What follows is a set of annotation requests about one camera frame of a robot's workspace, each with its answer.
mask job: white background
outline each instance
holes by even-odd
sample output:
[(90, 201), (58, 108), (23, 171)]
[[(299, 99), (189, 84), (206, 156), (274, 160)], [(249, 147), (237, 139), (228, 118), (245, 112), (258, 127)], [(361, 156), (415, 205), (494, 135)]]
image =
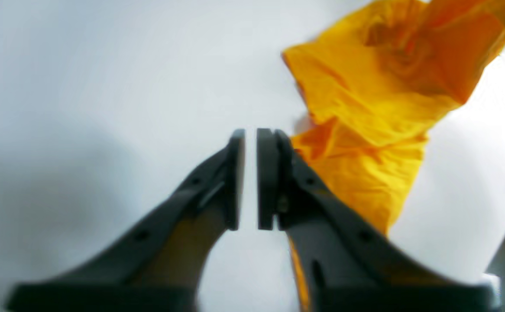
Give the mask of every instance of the white background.
[[(296, 311), (286, 238), (256, 229), (254, 130), (304, 129), (280, 52), (367, 1), (0, 0), (0, 304), (165, 199), (247, 130), (241, 228), (209, 257), (203, 311)], [(505, 233), (505, 62), (431, 131), (391, 239), (475, 282)]]

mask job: fold in cloth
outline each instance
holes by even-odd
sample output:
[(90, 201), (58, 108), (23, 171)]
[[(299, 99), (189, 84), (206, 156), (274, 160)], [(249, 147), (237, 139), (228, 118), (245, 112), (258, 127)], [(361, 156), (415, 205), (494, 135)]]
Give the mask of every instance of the fold in cloth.
[(294, 148), (382, 233), (397, 220), (427, 130), (472, 94), (505, 46), (505, 0), (380, 0), (283, 57), (316, 127)]

